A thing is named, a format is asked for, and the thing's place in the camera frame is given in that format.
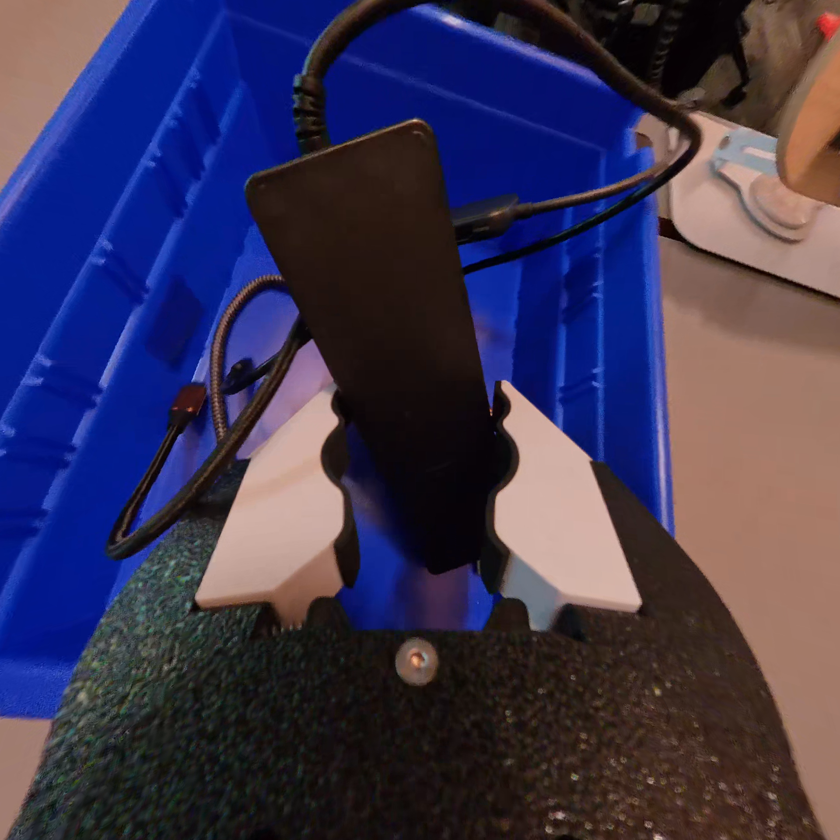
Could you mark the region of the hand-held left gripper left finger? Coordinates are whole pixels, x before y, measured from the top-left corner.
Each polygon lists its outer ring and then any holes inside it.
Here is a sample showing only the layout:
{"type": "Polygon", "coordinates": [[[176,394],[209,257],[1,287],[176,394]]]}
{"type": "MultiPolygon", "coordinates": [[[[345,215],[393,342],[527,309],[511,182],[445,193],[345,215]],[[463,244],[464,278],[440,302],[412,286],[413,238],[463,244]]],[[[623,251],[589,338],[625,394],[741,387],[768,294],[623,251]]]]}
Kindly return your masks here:
{"type": "Polygon", "coordinates": [[[361,549],[350,493],[347,418],[329,385],[251,457],[195,605],[267,606],[303,624],[313,602],[353,587],[361,549]]]}

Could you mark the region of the black usb hub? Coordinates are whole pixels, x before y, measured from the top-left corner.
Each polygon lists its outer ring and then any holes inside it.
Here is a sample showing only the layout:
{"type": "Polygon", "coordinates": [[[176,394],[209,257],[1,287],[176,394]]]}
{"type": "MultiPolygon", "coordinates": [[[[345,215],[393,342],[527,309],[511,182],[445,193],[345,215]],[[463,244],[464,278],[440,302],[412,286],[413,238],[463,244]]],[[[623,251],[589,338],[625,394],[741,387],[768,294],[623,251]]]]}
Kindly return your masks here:
{"type": "Polygon", "coordinates": [[[248,209],[416,561],[478,561],[494,430],[434,132],[411,119],[252,175],[248,209]]]}

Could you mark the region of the blue plastic bin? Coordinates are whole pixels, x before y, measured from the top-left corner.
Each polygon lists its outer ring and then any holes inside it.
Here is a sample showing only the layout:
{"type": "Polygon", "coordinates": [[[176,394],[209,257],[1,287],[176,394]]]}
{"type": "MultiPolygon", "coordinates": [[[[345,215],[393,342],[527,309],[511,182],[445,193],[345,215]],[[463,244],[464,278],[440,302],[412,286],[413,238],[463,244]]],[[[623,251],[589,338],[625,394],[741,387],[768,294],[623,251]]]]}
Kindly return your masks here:
{"type": "MultiPolygon", "coordinates": [[[[246,180],[297,155],[292,80],[345,2],[132,2],[2,194],[2,716],[49,719],[143,561],[104,554],[218,314],[275,267],[246,180]]],[[[454,205],[582,192],[648,165],[591,72],[432,5],[327,76],[335,142],[435,131],[454,205]]],[[[467,279],[509,380],[670,532],[655,200],[467,279]]]]}

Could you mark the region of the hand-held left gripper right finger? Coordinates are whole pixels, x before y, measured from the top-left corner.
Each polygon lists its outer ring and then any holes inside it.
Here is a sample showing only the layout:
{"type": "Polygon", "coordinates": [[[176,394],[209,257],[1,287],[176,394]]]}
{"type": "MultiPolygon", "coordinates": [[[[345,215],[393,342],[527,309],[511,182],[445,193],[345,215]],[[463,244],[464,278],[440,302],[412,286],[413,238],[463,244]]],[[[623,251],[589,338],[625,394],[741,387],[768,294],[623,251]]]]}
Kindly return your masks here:
{"type": "Polygon", "coordinates": [[[496,475],[478,573],[528,630],[567,606],[637,614],[643,600],[594,462],[509,381],[495,384],[496,475]]]}

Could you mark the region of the instruction sheet on wooden stand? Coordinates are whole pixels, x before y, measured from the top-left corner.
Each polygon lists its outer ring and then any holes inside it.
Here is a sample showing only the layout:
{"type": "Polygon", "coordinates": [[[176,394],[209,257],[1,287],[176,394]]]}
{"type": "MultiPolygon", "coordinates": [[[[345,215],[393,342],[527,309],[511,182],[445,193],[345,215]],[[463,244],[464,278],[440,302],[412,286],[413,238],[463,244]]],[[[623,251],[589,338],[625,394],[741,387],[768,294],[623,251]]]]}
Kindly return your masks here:
{"type": "Polygon", "coordinates": [[[838,2],[751,2],[679,93],[702,133],[664,189],[689,245],[839,296],[838,2]]]}

